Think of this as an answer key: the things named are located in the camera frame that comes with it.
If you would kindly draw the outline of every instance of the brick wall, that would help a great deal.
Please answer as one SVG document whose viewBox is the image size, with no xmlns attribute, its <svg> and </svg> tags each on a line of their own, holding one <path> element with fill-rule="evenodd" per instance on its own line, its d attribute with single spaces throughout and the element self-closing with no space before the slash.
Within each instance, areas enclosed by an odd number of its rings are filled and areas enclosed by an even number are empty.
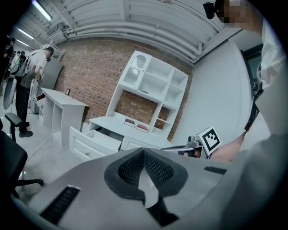
<svg viewBox="0 0 288 230">
<path fill-rule="evenodd" d="M 184 98 L 169 135 L 172 139 L 192 82 L 193 69 L 164 51 L 152 46 L 130 40 L 112 39 L 81 39 L 60 44 L 65 49 L 61 59 L 64 67 L 60 73 L 55 90 L 66 92 L 70 88 L 70 96 L 89 105 L 83 116 L 83 121 L 106 115 L 113 92 L 120 79 L 122 71 L 135 50 L 152 55 L 189 75 Z M 117 106 L 117 111 L 139 121 L 150 123 L 156 103 L 129 92 L 123 92 Z"/>
</svg>

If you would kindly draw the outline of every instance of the black chair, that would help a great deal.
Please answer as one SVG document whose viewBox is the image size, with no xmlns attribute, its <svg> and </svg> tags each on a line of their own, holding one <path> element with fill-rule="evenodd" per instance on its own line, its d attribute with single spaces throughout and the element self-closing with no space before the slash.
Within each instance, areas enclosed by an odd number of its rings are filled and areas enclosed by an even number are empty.
<svg viewBox="0 0 288 230">
<path fill-rule="evenodd" d="M 8 193 L 19 198 L 15 191 L 15 187 L 36 184 L 43 185 L 44 182 L 41 179 L 35 180 L 19 180 L 20 174 L 27 161 L 27 152 L 16 143 L 15 127 L 18 127 L 22 122 L 21 119 L 13 113 L 5 114 L 7 120 L 11 123 L 11 135 L 12 138 L 7 136 L 3 131 L 0 132 L 0 149 L 1 149 L 1 162 L 3 164 L 3 175 L 6 182 Z M 0 121 L 0 130 L 2 130 L 2 122 Z"/>
</svg>

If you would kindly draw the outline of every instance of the desk top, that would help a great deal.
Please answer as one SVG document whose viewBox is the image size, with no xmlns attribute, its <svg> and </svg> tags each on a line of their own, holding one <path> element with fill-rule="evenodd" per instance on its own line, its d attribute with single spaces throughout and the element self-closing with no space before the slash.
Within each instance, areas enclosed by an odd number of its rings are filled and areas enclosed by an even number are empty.
<svg viewBox="0 0 288 230">
<path fill-rule="evenodd" d="M 97 124 L 105 129 L 118 133 L 122 136 L 128 137 L 130 139 L 133 139 L 142 143 L 146 143 L 148 145 L 152 145 L 158 148 L 165 148 L 165 147 L 172 146 L 172 144 L 167 139 L 161 136 L 158 136 L 152 133 L 145 133 L 136 129 L 136 127 L 125 125 L 124 124 L 125 118 L 128 118 L 128 117 L 114 112 L 113 116 L 92 118 L 90 119 L 90 122 L 93 122 L 94 124 Z M 142 122 L 139 122 L 136 120 L 134 121 L 136 124 L 149 126 Z"/>
<path fill-rule="evenodd" d="M 52 89 L 47 89 L 47 88 L 41 88 L 43 93 L 52 98 L 54 101 L 58 102 L 60 105 L 70 105 L 70 106 L 87 106 L 89 105 L 84 104 L 62 92 L 52 90 Z"/>
</svg>

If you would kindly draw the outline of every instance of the chair caster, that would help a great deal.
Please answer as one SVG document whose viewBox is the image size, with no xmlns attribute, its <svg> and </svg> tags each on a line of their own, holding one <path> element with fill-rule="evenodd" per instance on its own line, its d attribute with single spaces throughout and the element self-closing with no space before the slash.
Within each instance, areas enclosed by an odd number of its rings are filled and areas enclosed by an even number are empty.
<svg viewBox="0 0 288 230">
<path fill-rule="evenodd" d="M 41 180 L 41 179 L 38 179 L 38 184 L 41 185 L 41 186 L 43 186 L 43 185 L 44 185 L 44 181 Z"/>
</svg>

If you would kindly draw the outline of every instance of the red book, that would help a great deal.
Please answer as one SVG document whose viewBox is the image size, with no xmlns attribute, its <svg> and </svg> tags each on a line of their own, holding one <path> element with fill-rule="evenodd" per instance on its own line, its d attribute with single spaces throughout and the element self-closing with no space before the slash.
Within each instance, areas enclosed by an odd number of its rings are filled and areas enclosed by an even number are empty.
<svg viewBox="0 0 288 230">
<path fill-rule="evenodd" d="M 142 131 L 142 132 L 148 133 L 148 128 L 144 125 L 138 124 L 137 129 Z"/>
<path fill-rule="evenodd" d="M 129 120 L 129 119 L 125 119 L 125 122 L 124 122 L 125 125 L 129 125 L 131 127 L 135 127 L 135 122 L 132 121 L 132 120 Z"/>
</svg>

